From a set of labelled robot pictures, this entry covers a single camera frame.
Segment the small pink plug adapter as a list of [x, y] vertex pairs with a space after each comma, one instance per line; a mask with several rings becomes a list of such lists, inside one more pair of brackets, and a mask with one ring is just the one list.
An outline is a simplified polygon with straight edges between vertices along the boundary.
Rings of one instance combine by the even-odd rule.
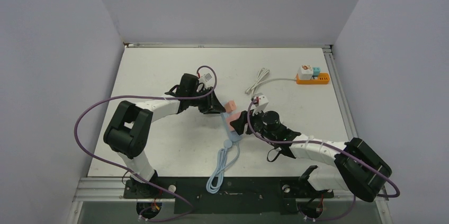
[[224, 108], [227, 113], [232, 113], [233, 111], [235, 111], [237, 109], [237, 106], [236, 106], [234, 100], [230, 100], [224, 105]]

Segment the pink blue power strip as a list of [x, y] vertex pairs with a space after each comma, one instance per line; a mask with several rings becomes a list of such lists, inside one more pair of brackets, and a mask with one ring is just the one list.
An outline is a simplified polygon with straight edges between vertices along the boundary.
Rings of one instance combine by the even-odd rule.
[[233, 113], [221, 113], [221, 118], [224, 124], [224, 128], [226, 130], [226, 133], [228, 135], [228, 138], [231, 142], [240, 142], [242, 139], [242, 136], [238, 135], [235, 131], [229, 131], [228, 126], [226, 124], [225, 118], [228, 116], [228, 114], [233, 114]]

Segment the pink cube socket adapter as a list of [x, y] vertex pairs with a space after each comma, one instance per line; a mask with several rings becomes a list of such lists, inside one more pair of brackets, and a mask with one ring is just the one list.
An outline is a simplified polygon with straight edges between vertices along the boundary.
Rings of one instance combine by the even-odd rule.
[[228, 126], [229, 131], [234, 131], [235, 129], [231, 126], [231, 122], [238, 120], [241, 115], [241, 112], [228, 114], [228, 116], [225, 118], [226, 124]]

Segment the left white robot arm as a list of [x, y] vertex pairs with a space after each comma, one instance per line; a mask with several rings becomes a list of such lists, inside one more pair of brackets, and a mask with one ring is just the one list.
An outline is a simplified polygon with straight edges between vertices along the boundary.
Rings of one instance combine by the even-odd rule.
[[157, 193], [156, 170], [150, 165], [144, 149], [152, 123], [189, 107], [202, 114], [220, 114], [225, 108], [214, 93], [211, 74], [184, 74], [179, 84], [164, 95], [140, 103], [119, 103], [103, 136], [104, 142], [118, 153], [131, 177], [138, 182], [137, 191], [150, 198]]

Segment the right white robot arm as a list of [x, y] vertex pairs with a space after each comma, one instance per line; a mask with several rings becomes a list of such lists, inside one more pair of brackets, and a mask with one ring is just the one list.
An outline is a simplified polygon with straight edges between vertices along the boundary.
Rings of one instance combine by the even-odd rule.
[[312, 165], [300, 176], [299, 189], [305, 196], [341, 190], [372, 202], [381, 196], [385, 183], [392, 182], [389, 165], [360, 138], [342, 142], [307, 136], [283, 125], [275, 111], [243, 111], [237, 118], [228, 119], [228, 124], [238, 135], [254, 133], [280, 155], [324, 164], [325, 169]]

